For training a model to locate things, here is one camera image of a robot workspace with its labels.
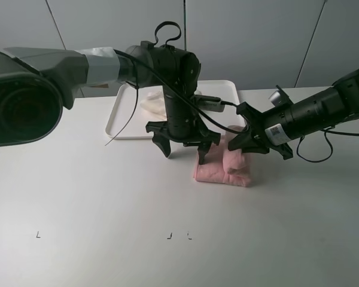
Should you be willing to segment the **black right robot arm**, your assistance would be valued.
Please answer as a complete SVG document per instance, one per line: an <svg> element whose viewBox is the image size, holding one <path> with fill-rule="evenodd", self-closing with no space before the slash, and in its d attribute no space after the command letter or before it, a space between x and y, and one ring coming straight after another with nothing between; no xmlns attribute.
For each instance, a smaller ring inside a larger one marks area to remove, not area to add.
<svg viewBox="0 0 359 287"><path fill-rule="evenodd" d="M258 154L274 150L288 160L299 153L288 145L292 140L302 141L315 132L333 134L336 125L359 119L359 69L300 102L292 102L280 87L269 100L273 108L265 112L246 102L238 105L236 113L247 125L229 140L229 150Z"/></svg>

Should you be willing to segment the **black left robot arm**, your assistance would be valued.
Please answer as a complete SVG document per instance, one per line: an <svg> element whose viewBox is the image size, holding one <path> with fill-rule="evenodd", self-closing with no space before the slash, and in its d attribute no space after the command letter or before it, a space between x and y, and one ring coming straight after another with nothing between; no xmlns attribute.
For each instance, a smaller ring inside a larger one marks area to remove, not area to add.
<svg viewBox="0 0 359 287"><path fill-rule="evenodd" d="M195 146L203 162L220 134L203 122L195 95L200 62L194 53L143 41L122 52L10 47L0 51L0 146L28 144L49 135L83 87L111 82L135 89L161 86L166 120L147 132L164 155L171 142Z"/></svg>

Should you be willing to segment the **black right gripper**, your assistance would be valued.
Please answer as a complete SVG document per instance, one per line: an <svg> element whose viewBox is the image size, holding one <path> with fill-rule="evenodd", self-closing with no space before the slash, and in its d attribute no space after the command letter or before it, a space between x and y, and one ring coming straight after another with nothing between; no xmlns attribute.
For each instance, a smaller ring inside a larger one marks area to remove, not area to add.
<svg viewBox="0 0 359 287"><path fill-rule="evenodd" d="M293 150L287 143L278 146L271 143L265 132L263 113L246 102L238 105L236 113L245 119L246 126L228 140L229 151L241 149L243 153L268 154L272 149L284 160L293 158Z"/></svg>

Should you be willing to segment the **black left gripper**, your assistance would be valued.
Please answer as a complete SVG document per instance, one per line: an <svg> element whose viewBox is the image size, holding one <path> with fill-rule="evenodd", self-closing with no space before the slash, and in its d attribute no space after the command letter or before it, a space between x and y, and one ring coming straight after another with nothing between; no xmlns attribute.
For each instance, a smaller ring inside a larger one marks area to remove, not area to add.
<svg viewBox="0 0 359 287"><path fill-rule="evenodd" d="M203 165L212 144L220 143L221 134L207 128L201 118L186 119L182 124L173 121L150 121L146 131L153 132L152 142L161 150L166 158L171 154L170 141L184 146L198 146L198 164Z"/></svg>

